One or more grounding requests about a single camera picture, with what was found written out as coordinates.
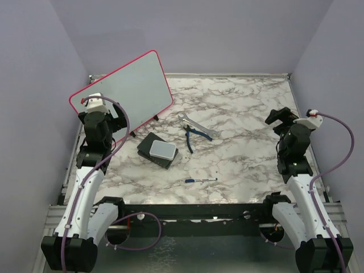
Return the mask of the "pink framed whiteboard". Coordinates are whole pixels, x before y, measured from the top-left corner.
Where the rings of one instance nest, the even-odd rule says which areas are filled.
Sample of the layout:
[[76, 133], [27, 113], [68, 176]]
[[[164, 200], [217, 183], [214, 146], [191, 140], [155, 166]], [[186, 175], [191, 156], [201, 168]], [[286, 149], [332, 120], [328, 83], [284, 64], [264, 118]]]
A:
[[75, 112], [86, 110], [81, 100], [101, 93], [119, 103], [134, 132], [173, 104], [173, 98], [158, 53], [150, 50], [115, 71], [72, 94], [69, 103]]

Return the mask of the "blue whiteboard marker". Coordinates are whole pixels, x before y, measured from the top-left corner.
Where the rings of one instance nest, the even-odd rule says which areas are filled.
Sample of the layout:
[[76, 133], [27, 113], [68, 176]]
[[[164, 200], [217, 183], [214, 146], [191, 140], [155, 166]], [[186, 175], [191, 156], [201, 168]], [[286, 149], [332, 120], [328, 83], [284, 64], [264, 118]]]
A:
[[206, 181], [217, 181], [217, 178], [208, 178], [208, 179], [185, 179], [185, 183], [195, 183], [195, 182], [206, 182]]

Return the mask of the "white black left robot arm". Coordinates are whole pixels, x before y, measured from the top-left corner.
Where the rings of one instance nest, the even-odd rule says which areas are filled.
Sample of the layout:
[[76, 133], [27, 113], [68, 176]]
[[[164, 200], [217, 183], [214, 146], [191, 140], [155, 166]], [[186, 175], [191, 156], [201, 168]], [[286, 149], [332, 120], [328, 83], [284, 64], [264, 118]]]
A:
[[79, 114], [86, 131], [85, 145], [77, 156], [73, 192], [52, 235], [45, 236], [41, 250], [52, 270], [91, 272], [96, 264], [98, 244], [107, 238], [121, 249], [128, 235], [150, 237], [157, 224], [158, 236], [204, 236], [213, 215], [242, 221], [243, 204], [225, 205], [127, 205], [122, 198], [104, 197], [94, 203], [111, 158], [118, 151], [112, 134], [129, 129], [129, 118], [118, 103], [113, 116], [107, 109]]

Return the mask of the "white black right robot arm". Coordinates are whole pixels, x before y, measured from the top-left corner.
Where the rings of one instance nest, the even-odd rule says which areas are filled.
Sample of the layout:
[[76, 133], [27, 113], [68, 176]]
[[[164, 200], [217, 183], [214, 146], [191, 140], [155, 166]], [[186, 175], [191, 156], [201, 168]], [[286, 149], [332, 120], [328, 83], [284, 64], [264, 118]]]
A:
[[341, 162], [326, 171], [331, 173], [342, 166], [354, 150], [353, 132], [347, 124], [311, 109], [305, 118], [300, 118], [287, 107], [270, 111], [265, 120], [268, 125], [281, 122], [273, 128], [279, 136], [277, 168], [293, 194], [299, 212], [295, 212], [286, 196], [278, 194], [266, 197], [261, 215], [267, 222], [278, 221], [288, 235], [300, 272], [346, 272], [353, 253], [352, 241], [340, 234], [320, 199], [315, 182], [323, 174], [314, 175], [305, 156], [311, 144], [311, 133], [322, 125], [325, 118], [340, 123], [350, 134], [349, 152]]

